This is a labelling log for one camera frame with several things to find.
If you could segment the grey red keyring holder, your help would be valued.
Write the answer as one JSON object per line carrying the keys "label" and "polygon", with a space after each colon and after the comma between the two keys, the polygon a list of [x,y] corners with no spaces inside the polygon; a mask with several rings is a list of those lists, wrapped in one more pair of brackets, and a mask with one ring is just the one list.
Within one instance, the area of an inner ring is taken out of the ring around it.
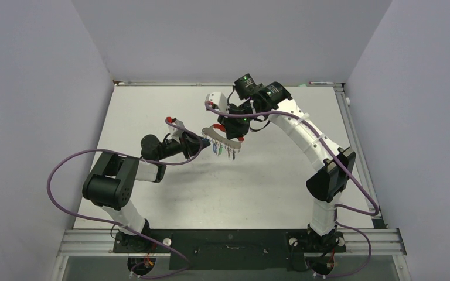
{"label": "grey red keyring holder", "polygon": [[232,152],[239,152],[242,148],[243,140],[227,139],[224,135],[225,133],[224,126],[220,124],[213,124],[202,129],[202,135],[209,139],[211,143],[215,143],[217,146],[222,145],[225,149]]}

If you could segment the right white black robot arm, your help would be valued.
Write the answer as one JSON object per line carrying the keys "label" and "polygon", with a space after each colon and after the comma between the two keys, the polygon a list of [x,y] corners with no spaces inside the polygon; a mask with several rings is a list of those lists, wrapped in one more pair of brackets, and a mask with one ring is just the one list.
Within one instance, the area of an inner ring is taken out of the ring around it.
{"label": "right white black robot arm", "polygon": [[218,127],[226,134],[218,140],[240,142],[252,130],[251,121],[261,116],[279,127],[315,170],[306,181],[313,197],[312,218],[307,226],[308,246],[315,252],[332,252],[343,241],[337,235],[336,213],[347,182],[354,178],[354,150],[340,146],[322,133],[281,83],[257,84],[250,74],[245,74],[234,82],[233,88],[242,102],[239,105],[218,92],[206,97],[206,108],[218,115]]}

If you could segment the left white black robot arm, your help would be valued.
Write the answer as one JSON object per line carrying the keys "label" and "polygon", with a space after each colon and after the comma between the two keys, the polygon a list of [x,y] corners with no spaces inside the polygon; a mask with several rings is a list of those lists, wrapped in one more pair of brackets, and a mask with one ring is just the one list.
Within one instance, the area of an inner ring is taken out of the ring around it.
{"label": "left white black robot arm", "polygon": [[135,252],[146,252],[154,243],[151,242],[149,221],[131,202],[134,183],[159,183],[166,172],[166,165],[162,165],[161,160],[180,153],[189,160],[200,149],[209,146],[209,140],[186,132],[178,138],[166,135],[163,140],[155,135],[146,135],[141,139],[139,160],[103,152],[83,184],[82,196],[102,208],[113,221],[122,224],[115,237],[116,242]]}

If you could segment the aluminium back rail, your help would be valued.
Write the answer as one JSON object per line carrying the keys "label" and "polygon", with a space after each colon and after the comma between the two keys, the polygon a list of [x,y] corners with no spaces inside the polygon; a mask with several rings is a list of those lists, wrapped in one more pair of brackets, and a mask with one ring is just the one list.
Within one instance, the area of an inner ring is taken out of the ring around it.
{"label": "aluminium back rail", "polygon": [[[114,85],[119,87],[222,87],[222,86],[232,86],[234,83],[220,83],[220,82],[161,82],[161,81],[113,81]],[[288,84],[283,83],[286,87],[335,87],[342,88],[343,83],[332,83],[332,84]]]}

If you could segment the aluminium rail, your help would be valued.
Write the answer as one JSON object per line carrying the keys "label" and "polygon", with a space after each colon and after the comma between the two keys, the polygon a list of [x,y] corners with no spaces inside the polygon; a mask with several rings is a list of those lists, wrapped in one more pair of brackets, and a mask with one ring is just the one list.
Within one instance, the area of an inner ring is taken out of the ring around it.
{"label": "aluminium rail", "polygon": [[354,122],[350,113],[350,102],[346,96],[344,83],[336,83],[333,87],[337,104],[342,115],[343,123],[346,133],[349,138],[349,143],[352,149],[356,152],[355,166],[359,173],[360,182],[365,191],[369,194],[372,200],[378,204],[377,194],[374,189],[374,185],[370,176],[369,168],[363,153],[359,137],[354,126]]}
{"label": "aluminium rail", "polygon": [[[345,244],[343,255],[363,256],[372,249],[374,256],[406,256],[407,251],[399,229],[363,229],[360,232],[339,229]],[[109,229],[74,229],[64,233],[58,256],[169,256],[168,246],[183,251],[189,246],[191,253],[206,249],[245,250],[255,249],[269,253],[274,248],[285,249],[293,238],[306,236],[303,229],[157,229],[155,239],[164,244],[146,252],[135,252],[116,242],[116,234]]]}
{"label": "aluminium rail", "polygon": [[[222,86],[232,86],[234,83],[220,83],[220,82],[161,82],[161,81],[113,81],[114,85],[119,87],[222,87]],[[335,87],[342,88],[343,83],[332,83],[332,84],[288,84],[283,83],[286,87]]]}

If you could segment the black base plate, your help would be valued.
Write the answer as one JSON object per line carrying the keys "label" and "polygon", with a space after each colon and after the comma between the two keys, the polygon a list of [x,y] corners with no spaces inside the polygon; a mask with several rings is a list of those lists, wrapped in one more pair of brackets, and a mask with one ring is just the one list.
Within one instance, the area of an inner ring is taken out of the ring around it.
{"label": "black base plate", "polygon": [[128,265],[155,264],[159,254],[169,255],[169,270],[302,270],[306,265],[329,262],[334,253],[346,252],[341,232],[320,238],[306,229],[152,229],[149,236],[166,242],[174,252],[152,241],[121,231],[115,235],[114,253],[134,254]]}

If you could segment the aluminium right side rail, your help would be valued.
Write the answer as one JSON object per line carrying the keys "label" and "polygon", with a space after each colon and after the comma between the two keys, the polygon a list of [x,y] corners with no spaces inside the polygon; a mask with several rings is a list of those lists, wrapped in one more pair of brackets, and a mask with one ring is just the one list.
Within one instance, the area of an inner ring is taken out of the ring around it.
{"label": "aluminium right side rail", "polygon": [[365,191],[369,194],[372,200],[378,204],[377,194],[374,189],[374,185],[370,176],[369,168],[363,153],[359,137],[354,126],[354,122],[350,113],[350,102],[346,96],[344,83],[336,83],[333,87],[337,104],[342,115],[343,123],[346,133],[349,138],[349,143],[352,149],[356,152],[355,166],[359,173],[360,182]]}

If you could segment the aluminium front rail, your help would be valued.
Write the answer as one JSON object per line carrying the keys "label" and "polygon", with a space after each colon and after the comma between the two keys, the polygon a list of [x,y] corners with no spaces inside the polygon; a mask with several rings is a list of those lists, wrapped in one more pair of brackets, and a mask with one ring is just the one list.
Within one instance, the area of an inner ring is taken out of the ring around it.
{"label": "aluminium front rail", "polygon": [[[360,232],[339,229],[345,244],[343,255],[363,256],[372,249],[374,256],[406,256],[407,251],[399,229],[363,229]],[[64,233],[58,256],[169,256],[168,246],[183,251],[189,246],[191,253],[206,249],[245,250],[255,249],[269,253],[274,248],[285,249],[293,238],[306,236],[303,229],[157,229],[155,239],[164,244],[146,252],[135,252],[116,242],[116,234],[109,229],[74,229]]]}

